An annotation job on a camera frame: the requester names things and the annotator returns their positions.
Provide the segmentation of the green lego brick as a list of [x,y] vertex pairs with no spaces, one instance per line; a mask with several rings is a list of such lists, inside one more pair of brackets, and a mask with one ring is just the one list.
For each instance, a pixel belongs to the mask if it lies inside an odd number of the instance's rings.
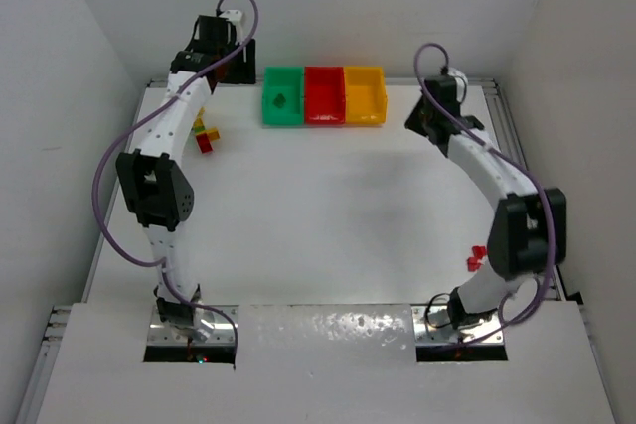
[[278,94],[272,101],[272,104],[274,107],[276,107],[277,109],[283,109],[286,105],[286,98],[285,96],[280,93]]

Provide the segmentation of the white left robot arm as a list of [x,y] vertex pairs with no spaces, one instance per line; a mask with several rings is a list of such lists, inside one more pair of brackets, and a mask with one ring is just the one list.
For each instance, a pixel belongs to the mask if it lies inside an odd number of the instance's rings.
[[206,310],[200,285],[190,274],[178,243],[193,212],[195,193],[181,169],[193,133],[209,148],[202,115],[221,83],[255,82],[255,40],[242,32],[240,10],[219,10],[197,18],[187,46],[169,66],[160,112],[145,125],[137,147],[120,153],[115,169],[128,210],[145,232],[158,275],[155,299],[162,322],[182,334],[197,332]]

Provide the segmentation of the red lego brick pile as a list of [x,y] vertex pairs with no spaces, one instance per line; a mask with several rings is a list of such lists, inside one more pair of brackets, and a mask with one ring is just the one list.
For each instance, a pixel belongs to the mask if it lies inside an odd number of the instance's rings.
[[474,245],[471,248],[471,255],[467,258],[467,269],[469,272],[477,272],[483,265],[484,259],[487,257],[487,247],[483,245]]

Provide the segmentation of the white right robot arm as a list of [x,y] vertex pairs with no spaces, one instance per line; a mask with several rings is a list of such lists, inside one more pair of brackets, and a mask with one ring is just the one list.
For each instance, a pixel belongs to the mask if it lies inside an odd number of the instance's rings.
[[505,157],[484,125],[461,113],[466,83],[448,72],[427,77],[404,126],[425,137],[476,185],[494,211],[486,261],[447,302],[458,329],[494,313],[527,278],[542,279],[567,254],[567,201],[559,188],[536,185]]

